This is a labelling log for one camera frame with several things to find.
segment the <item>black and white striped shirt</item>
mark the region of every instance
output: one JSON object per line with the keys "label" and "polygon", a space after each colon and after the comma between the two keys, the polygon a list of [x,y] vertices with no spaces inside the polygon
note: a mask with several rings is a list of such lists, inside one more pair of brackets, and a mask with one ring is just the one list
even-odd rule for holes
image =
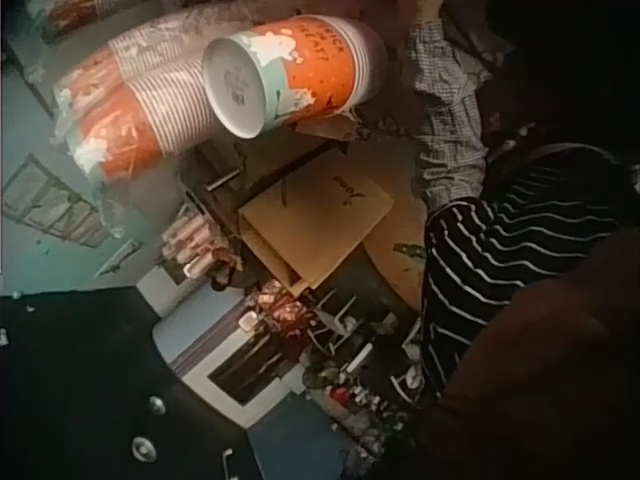
{"label": "black and white striped shirt", "polygon": [[474,338],[532,282],[571,270],[600,240],[640,225],[628,172],[597,151],[539,159],[428,223],[423,363],[441,392]]}

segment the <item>orange paper cup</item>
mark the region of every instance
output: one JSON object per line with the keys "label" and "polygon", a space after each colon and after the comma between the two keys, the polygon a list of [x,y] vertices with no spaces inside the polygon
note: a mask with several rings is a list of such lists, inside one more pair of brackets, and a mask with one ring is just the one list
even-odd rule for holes
{"label": "orange paper cup", "polygon": [[[361,45],[372,39],[374,46]],[[384,50],[373,31],[352,20],[300,16],[255,27],[209,45],[207,96],[223,125],[241,138],[254,138],[363,101],[363,78],[381,76],[384,69],[370,68],[362,52],[375,51],[375,58],[386,61],[380,46]]]}

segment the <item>plastic wrap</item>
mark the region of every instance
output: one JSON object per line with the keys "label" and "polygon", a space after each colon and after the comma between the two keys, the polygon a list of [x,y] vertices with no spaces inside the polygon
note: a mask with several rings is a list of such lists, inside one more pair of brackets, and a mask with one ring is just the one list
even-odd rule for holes
{"label": "plastic wrap", "polygon": [[103,223],[119,236],[131,179],[221,128],[196,55],[122,84],[78,119],[66,139],[94,187]]}
{"label": "plastic wrap", "polygon": [[35,30],[46,42],[53,42],[116,12],[145,0],[27,0],[27,13]]}
{"label": "plastic wrap", "polygon": [[58,105],[54,143],[70,125],[123,82],[201,52],[214,38],[250,22],[243,4],[200,5],[130,30],[81,62],[54,87]]}

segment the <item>person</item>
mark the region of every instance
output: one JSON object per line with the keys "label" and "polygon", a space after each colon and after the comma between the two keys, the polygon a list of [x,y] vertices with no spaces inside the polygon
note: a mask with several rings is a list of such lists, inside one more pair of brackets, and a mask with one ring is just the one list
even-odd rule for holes
{"label": "person", "polygon": [[422,362],[434,398],[365,478],[631,475],[640,195],[630,169],[568,125],[527,137],[502,159],[515,167],[488,183],[473,82],[437,2],[418,3],[408,53],[425,105],[416,186],[428,209]]}

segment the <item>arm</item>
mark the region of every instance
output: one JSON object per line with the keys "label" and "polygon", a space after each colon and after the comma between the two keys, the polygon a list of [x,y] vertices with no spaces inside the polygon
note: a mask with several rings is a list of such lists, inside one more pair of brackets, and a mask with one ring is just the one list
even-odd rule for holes
{"label": "arm", "polygon": [[480,141],[475,86],[445,39],[442,22],[434,20],[434,4],[424,0],[419,6],[407,45],[424,118],[415,133],[415,187],[430,215],[456,199],[480,195],[487,152]]}

